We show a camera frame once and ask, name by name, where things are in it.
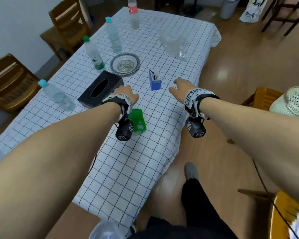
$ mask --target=trash can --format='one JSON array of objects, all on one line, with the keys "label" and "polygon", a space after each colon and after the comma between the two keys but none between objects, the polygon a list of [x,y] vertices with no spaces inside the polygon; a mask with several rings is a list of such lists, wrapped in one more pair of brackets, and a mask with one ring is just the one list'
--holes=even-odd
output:
[{"label": "trash can", "polygon": [[224,0],[219,16],[222,19],[230,19],[234,14],[240,0]]}]

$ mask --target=blue box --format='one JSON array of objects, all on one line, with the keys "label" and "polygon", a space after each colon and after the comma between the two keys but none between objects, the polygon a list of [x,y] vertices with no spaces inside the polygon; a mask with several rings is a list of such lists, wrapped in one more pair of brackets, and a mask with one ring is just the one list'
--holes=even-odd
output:
[{"label": "blue box", "polygon": [[159,75],[159,72],[150,69],[149,70],[149,84],[150,84],[151,90],[159,90],[161,88],[161,83],[162,83],[162,81],[161,81],[161,76]]}]

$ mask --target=white tablecloth with grid lines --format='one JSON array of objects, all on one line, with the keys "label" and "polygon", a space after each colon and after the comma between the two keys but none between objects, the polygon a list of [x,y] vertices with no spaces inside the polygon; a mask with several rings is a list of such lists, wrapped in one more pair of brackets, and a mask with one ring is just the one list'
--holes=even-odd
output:
[{"label": "white tablecloth with grid lines", "polygon": [[[142,134],[134,133],[127,142],[120,142],[113,126],[94,167],[73,200],[80,207],[118,225],[125,235],[155,182],[179,150],[180,132],[187,113],[171,96],[168,87],[175,86],[173,80],[177,77],[197,85],[209,49],[221,39],[215,25],[208,22],[149,10],[139,12],[139,30],[131,29],[127,7],[112,19],[121,34],[123,51],[135,53],[141,61],[139,70],[123,80],[140,96],[136,106],[144,112],[147,130]],[[177,26],[180,30],[190,30],[190,45],[183,60],[169,56],[159,42],[160,29]],[[116,54],[111,51],[105,26],[91,37],[91,41],[100,47],[108,68]],[[160,70],[160,90],[151,91],[149,68]],[[76,99],[97,76],[84,46],[80,47],[50,80],[75,98],[75,110],[62,110],[40,90],[0,136],[0,159],[34,132],[86,110]]]}]

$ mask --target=forearm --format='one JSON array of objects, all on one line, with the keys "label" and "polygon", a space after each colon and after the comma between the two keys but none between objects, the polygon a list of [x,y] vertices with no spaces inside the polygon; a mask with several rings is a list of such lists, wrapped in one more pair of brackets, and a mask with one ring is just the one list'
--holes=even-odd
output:
[{"label": "forearm", "polygon": [[214,98],[200,110],[299,202],[299,119]]},{"label": "forearm", "polygon": [[106,103],[70,116],[33,134],[0,162],[0,238],[45,237],[120,112],[119,105]]}]

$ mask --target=green plastic cup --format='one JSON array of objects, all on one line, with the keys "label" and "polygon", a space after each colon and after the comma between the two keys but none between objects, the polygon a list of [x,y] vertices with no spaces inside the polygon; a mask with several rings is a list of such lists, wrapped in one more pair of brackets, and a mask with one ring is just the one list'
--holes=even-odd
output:
[{"label": "green plastic cup", "polygon": [[134,123],[134,132],[143,132],[146,130],[146,124],[141,109],[133,109],[129,114],[128,119],[132,120]]}]

